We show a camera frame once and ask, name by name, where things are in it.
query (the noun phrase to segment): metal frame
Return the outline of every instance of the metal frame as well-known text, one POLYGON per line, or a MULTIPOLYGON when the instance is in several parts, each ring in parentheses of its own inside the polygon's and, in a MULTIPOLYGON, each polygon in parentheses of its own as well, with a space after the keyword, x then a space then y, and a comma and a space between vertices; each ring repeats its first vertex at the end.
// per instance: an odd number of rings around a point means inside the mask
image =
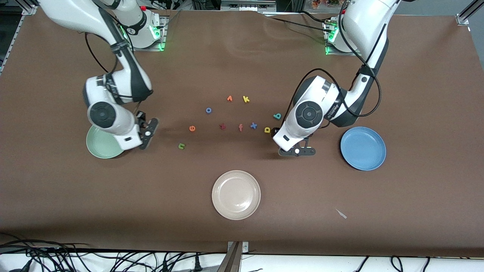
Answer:
POLYGON ((224 260, 217 269, 217 272, 239 272, 241 267, 242 250, 244 248, 242 241, 232 242, 224 260))
POLYGON ((22 23, 24 22, 25 15, 22 15, 20 22, 18 23, 17 29, 15 30, 14 37, 12 38, 12 41, 10 42, 10 46, 8 47, 7 54, 5 54, 5 59, 3 60, 1 67, 0 67, 0 76, 1 73, 3 72, 3 69, 7 63, 7 59, 10 56, 10 51, 12 51, 12 47, 14 46, 15 39, 17 38, 18 32, 20 31, 20 27, 22 26, 22 23))
POLYGON ((469 6, 455 16, 457 24, 466 26, 469 24, 469 18, 484 5, 484 0, 473 0, 469 6))
POLYGON ((22 15, 33 15, 37 11, 39 2, 37 0, 15 0, 22 8, 22 15))

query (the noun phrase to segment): blue plate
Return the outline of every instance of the blue plate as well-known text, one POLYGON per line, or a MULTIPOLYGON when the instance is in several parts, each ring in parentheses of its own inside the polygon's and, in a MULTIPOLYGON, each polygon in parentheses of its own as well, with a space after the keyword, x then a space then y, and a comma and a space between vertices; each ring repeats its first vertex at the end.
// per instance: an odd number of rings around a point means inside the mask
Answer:
POLYGON ((362 171, 380 167, 387 156, 383 139, 367 127, 348 129, 341 139, 341 153, 349 165, 362 171))

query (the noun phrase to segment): green plate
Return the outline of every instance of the green plate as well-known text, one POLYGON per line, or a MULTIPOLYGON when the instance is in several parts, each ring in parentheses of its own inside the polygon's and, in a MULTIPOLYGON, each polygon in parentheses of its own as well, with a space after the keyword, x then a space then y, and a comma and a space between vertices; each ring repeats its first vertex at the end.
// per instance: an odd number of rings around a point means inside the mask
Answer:
POLYGON ((100 159, 114 158, 124 151, 112 134, 95 126, 92 126, 88 131, 86 145, 89 152, 100 159))

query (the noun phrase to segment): plug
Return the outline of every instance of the plug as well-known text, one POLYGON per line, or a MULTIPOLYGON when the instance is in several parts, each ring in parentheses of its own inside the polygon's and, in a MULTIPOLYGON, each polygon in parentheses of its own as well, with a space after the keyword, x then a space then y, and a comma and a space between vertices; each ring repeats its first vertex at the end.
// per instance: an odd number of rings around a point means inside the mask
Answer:
POLYGON ((22 267, 22 269, 14 269, 14 270, 10 270, 9 272, 29 272, 29 269, 30 269, 30 264, 32 263, 32 259, 30 259, 25 265, 24 267, 22 267))
POLYGON ((168 264, 166 261, 163 261, 163 268, 161 269, 161 272, 168 272, 168 264))
POLYGON ((195 255, 195 268, 193 268, 194 272, 200 272, 203 268, 200 266, 200 259, 198 258, 198 253, 195 255))

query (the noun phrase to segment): white floor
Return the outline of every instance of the white floor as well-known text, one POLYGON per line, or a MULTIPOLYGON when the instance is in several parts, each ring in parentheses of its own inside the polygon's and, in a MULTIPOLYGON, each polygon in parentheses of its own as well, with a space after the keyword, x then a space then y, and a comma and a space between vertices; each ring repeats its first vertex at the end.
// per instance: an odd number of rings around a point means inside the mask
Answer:
MULTIPOLYGON (((130 258, 136 260, 146 253, 140 253, 130 258)), ((116 257, 115 253, 103 253, 104 256, 116 257)), ((157 253, 158 264, 161 264, 164 253, 157 253)), ((214 254, 200 256, 202 267, 218 266, 225 255, 214 254)), ((8 272, 13 269, 21 269, 30 258, 24 254, 4 254, 0 256, 0 272, 8 272)), ((85 264, 92 272, 108 272, 113 267, 115 260, 108 260, 88 254, 82 257, 85 264)), ((253 272, 258 269, 261 272, 354 272, 358 269, 364 257, 343 257, 343 256, 282 256, 282 255, 243 255, 241 272, 253 272)), ((425 258, 406 257, 401 258, 405 272, 422 272, 425 258)), ((78 272, 87 271, 77 258, 73 258, 75 268, 78 272)), ((153 255, 142 259, 140 262, 154 266, 156 259, 153 255)), ((44 262, 54 271, 49 261, 44 262)), ((193 269, 195 264, 194 258, 180 261, 173 269, 175 271, 193 269)), ((122 271, 129 266, 125 263, 119 266, 116 271, 122 271)), ((41 272, 39 264, 32 263, 30 272, 41 272)), ((145 268, 136 266, 130 268, 130 272, 144 272, 145 268)), ((450 259, 450 258, 432 258, 426 269, 426 272, 483 272, 484 260, 480 259, 450 259)), ((396 272, 390 264, 389 257, 370 257, 361 272, 396 272)))

